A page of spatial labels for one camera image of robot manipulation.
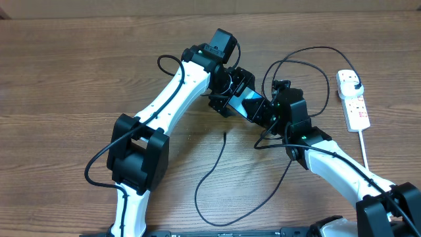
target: robotic arm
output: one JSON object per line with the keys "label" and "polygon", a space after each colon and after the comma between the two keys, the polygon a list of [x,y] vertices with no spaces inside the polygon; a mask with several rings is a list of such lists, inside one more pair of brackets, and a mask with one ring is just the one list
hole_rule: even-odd
{"label": "robotic arm", "polygon": [[[398,212],[387,204],[383,194],[347,162],[320,150],[305,149],[305,146],[330,151],[354,164],[398,201],[417,229],[421,229],[421,193],[412,184],[395,186],[376,176],[344,153],[329,135],[312,127],[303,91],[290,88],[289,81],[275,81],[272,85],[273,100],[269,101],[255,91],[253,74],[239,67],[224,68],[223,64],[228,62],[236,45],[237,40],[233,35],[218,29],[209,44],[186,49],[182,55],[185,80],[180,91],[155,119],[131,138],[110,149],[107,167],[112,171],[112,179],[127,191],[128,206],[122,224],[124,198],[119,190],[116,221],[106,236],[119,237],[121,226],[124,226],[124,237],[140,237],[145,234],[149,194],[162,180],[168,166],[169,135],[186,109],[208,88],[212,90],[209,106],[224,117],[234,114],[228,108],[229,105],[250,122],[266,129],[271,128],[273,134],[283,135],[288,126],[289,144],[297,145],[285,147],[290,159],[328,181],[357,210],[358,223],[348,222],[341,217],[325,219],[312,225],[310,234],[398,236],[399,233],[408,234],[410,230],[406,220],[401,224],[389,222],[388,216],[399,216]],[[180,80],[181,68],[160,95],[134,118],[121,115],[114,126],[112,142],[151,117],[169,98]],[[132,139],[146,141],[146,148],[132,143]]]}

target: wooden table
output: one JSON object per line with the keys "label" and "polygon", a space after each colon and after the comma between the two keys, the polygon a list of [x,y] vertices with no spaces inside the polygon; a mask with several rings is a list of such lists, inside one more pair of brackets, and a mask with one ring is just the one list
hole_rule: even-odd
{"label": "wooden table", "polygon": [[[114,222],[116,191],[89,185],[86,163],[110,141],[121,113],[142,110],[169,82],[157,57],[180,56],[186,47],[209,42],[217,28],[239,40],[240,66],[253,72],[257,88],[269,65],[293,50],[329,45],[344,52],[366,88],[372,127],[364,137],[371,170],[421,187],[420,13],[1,20],[0,236],[105,231]],[[236,57],[235,52],[229,64]],[[335,74],[349,68],[346,62],[328,50],[294,58],[318,65],[330,77],[328,108],[313,125],[362,162],[358,135],[347,131],[336,93]],[[164,65],[176,69],[171,61]],[[279,79],[304,90],[309,113],[323,106],[326,82],[318,71],[284,65]],[[216,161],[224,131],[226,150],[198,195],[210,221],[225,223],[257,206],[288,163],[284,149],[253,149],[262,128],[240,116],[224,119],[207,100],[195,101],[171,135],[168,171],[149,201],[151,229],[275,229],[330,215],[355,220],[351,205],[327,182],[294,163],[276,195],[256,213],[226,228],[204,223],[193,195]],[[91,176],[112,183],[105,162],[106,157],[96,162]]]}

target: power strip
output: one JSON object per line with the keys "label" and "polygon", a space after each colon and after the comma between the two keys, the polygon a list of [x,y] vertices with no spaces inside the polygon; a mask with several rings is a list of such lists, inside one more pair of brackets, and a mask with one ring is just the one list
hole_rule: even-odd
{"label": "power strip", "polygon": [[345,115],[345,122],[347,123],[348,131],[358,132],[361,143],[362,158],[364,160],[364,166],[368,170],[368,161],[366,156],[366,150],[364,140],[362,138],[362,131],[370,127],[370,120],[368,119],[368,113],[364,97],[361,95],[361,91],[347,90],[346,95],[343,94],[344,84],[350,84],[356,81],[356,74],[353,70],[340,70],[336,74],[338,93],[342,100],[343,114]]}

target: white arm segment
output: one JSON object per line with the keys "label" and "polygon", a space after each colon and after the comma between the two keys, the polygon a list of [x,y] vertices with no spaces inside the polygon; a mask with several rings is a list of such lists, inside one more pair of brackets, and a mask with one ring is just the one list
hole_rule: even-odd
{"label": "white arm segment", "polygon": [[[193,62],[182,62],[185,71],[184,84],[172,99],[172,101],[159,113],[158,117],[152,120],[148,126],[153,129],[162,128],[164,134],[169,136],[176,123],[182,117],[187,108],[193,101],[206,91],[211,79],[211,74],[205,72],[202,66]],[[148,105],[144,110],[136,114],[140,117],[140,122],[147,120],[165,101],[174,93],[180,80],[182,71],[179,68],[174,78],[158,95],[158,97]],[[126,216],[124,217],[124,236],[123,237],[140,237],[146,231],[145,214],[150,191],[146,191],[142,196],[136,194],[136,191],[124,184],[116,184],[123,187],[128,197]],[[111,228],[111,233],[115,237],[121,235],[121,216],[123,212],[123,193],[117,190],[117,212],[116,221]]]}
{"label": "white arm segment", "polygon": [[[385,192],[390,191],[390,186],[394,184],[368,171],[343,152],[333,140],[319,142],[312,145],[312,147],[336,152],[338,155],[348,159],[369,178],[373,179],[373,181]],[[357,202],[362,200],[365,195],[380,195],[379,191],[371,185],[368,185],[367,181],[365,181],[353,168],[338,158],[308,149],[305,151],[305,159],[309,170],[328,181],[354,208]]]}
{"label": "white arm segment", "polygon": [[[186,75],[184,85],[181,87],[173,100],[162,110],[157,119],[152,120],[148,126],[157,129],[164,129],[164,134],[171,135],[172,129],[178,120],[191,105],[191,103],[203,92],[209,85],[211,74],[205,72],[202,66],[193,62],[182,62]],[[140,122],[147,120],[176,90],[182,78],[182,71],[179,68],[174,78],[158,95],[158,97],[148,105],[144,110],[136,114],[140,117]]]}

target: white power strip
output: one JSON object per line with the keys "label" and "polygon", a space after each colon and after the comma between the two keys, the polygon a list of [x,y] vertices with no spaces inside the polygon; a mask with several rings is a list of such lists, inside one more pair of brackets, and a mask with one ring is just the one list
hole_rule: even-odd
{"label": "white power strip", "polygon": [[370,127],[370,120],[368,119],[368,113],[364,97],[360,90],[347,90],[346,95],[343,95],[344,84],[350,84],[356,81],[356,74],[353,70],[340,70],[336,74],[336,81],[338,87],[338,93],[342,100],[343,114],[345,115],[345,122],[347,123],[348,131],[358,132],[360,137],[362,158],[364,160],[364,166],[368,169],[368,162],[366,156],[366,150],[364,146],[364,140],[362,138],[362,131]]}

